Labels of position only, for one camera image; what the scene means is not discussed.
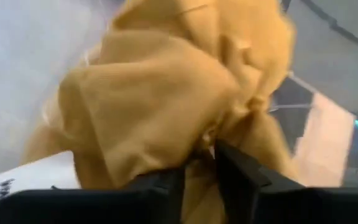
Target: yellow fabric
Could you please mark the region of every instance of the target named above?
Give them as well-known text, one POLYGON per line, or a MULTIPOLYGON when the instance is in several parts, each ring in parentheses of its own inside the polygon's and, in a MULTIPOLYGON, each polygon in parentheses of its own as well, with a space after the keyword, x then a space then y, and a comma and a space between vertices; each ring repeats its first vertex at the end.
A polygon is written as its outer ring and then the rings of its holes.
MULTIPOLYGON (((71 150, 81 186, 117 189, 177 167, 224 139, 294 179, 266 113, 284 79, 293 29, 277 0, 128 1, 89 66, 73 69, 29 141, 25 162, 71 150)), ((182 219, 224 223, 206 159, 186 170, 182 219)))

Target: crumpled fabric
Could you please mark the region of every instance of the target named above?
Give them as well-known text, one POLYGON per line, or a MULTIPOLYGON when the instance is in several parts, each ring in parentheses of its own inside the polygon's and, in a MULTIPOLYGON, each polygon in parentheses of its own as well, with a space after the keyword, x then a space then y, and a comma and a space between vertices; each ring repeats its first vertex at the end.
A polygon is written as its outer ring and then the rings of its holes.
POLYGON ((71 150, 84 189, 120 189, 196 154, 182 221, 225 223, 210 166, 215 139, 296 179, 267 113, 293 34, 277 0, 127 1, 102 43, 61 82, 24 162, 71 150))

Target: black object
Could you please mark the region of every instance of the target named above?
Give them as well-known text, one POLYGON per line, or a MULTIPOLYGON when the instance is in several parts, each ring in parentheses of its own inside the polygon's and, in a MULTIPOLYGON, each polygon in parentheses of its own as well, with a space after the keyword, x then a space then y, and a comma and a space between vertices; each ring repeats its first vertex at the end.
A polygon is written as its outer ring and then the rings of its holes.
MULTIPOLYGON (((358 189, 304 188, 222 141, 215 151, 229 224, 358 223, 358 189)), ((182 167, 138 177, 124 190, 19 192, 0 200, 0 224, 179 224, 184 182, 182 167)))

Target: white object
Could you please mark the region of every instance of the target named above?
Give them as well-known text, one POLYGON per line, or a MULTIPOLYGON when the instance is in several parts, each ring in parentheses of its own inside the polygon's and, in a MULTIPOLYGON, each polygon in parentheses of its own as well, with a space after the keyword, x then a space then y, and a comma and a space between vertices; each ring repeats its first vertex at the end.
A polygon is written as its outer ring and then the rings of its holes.
POLYGON ((52 186, 80 188, 72 152, 61 152, 0 174, 0 197, 22 190, 51 189, 52 186))

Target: ceiling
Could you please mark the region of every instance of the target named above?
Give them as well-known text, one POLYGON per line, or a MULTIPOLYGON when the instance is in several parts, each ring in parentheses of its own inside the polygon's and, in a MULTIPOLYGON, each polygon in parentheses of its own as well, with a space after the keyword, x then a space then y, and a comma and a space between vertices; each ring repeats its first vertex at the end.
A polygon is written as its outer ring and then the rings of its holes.
MULTIPOLYGON (((358 1, 312 2, 358 38, 358 1)), ((358 45, 300 0, 291 1, 288 15, 297 29, 292 66, 295 75, 346 109, 358 111, 358 45)))

